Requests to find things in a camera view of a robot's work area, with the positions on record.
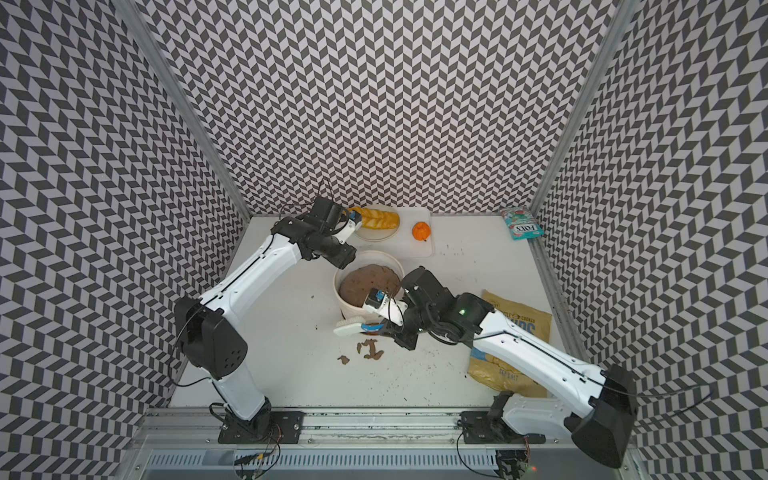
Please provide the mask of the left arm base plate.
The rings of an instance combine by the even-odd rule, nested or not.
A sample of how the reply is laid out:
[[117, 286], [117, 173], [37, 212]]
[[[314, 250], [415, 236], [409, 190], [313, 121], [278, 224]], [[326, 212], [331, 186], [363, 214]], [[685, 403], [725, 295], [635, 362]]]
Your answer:
[[219, 430], [218, 443], [224, 445], [283, 444], [299, 442], [305, 413], [302, 411], [261, 412], [253, 420], [242, 420], [226, 411]]

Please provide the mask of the blue white scrub brush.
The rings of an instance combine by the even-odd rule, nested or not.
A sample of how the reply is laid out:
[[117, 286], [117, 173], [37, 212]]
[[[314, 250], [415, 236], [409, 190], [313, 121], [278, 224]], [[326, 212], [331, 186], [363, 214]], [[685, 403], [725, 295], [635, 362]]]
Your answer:
[[379, 335], [386, 323], [385, 319], [380, 319], [378, 322], [368, 322], [363, 317], [356, 316], [339, 321], [335, 325], [333, 333], [339, 337], [356, 334]]

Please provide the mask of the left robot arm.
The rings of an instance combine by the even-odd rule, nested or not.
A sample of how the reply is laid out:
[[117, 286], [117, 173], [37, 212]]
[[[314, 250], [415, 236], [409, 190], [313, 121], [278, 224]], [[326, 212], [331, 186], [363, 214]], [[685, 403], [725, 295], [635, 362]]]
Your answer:
[[323, 258], [342, 269], [356, 256], [348, 239], [362, 215], [318, 196], [308, 212], [279, 219], [262, 245], [219, 284], [174, 306], [174, 346], [205, 374], [223, 400], [222, 426], [245, 441], [271, 433], [271, 404], [245, 363], [248, 342], [237, 326], [256, 300], [300, 261]]

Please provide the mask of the white ceramic pot with soil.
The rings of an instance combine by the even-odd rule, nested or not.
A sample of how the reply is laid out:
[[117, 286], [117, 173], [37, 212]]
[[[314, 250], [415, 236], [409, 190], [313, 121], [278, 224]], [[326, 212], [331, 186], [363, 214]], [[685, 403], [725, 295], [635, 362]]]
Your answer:
[[401, 263], [394, 256], [378, 250], [358, 250], [355, 259], [344, 269], [338, 269], [333, 277], [341, 318], [349, 320], [360, 316], [365, 323], [378, 323], [379, 315], [363, 309], [368, 294], [376, 289], [399, 297], [404, 275]]

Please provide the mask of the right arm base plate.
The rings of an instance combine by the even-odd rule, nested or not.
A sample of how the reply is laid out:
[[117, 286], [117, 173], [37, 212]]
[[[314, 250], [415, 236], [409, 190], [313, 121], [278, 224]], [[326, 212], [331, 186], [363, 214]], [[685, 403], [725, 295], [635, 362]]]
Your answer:
[[463, 411], [459, 414], [457, 426], [467, 444], [544, 444], [546, 437], [541, 434], [523, 435], [511, 429], [502, 419], [503, 409], [514, 393], [502, 391], [494, 397], [489, 410]]

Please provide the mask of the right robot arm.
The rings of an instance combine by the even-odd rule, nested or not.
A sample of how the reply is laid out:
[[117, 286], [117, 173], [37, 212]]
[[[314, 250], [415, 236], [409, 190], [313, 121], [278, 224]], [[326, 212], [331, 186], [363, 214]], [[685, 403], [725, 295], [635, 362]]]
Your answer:
[[621, 467], [638, 415], [634, 376], [613, 365], [601, 368], [575, 358], [526, 332], [491, 303], [472, 293], [453, 295], [424, 267], [402, 280], [397, 301], [369, 291], [364, 307], [383, 317], [383, 336], [414, 350], [426, 333], [447, 345], [465, 345], [510, 365], [550, 393], [550, 398], [517, 400], [500, 406], [506, 430], [519, 436], [570, 437], [592, 460]]

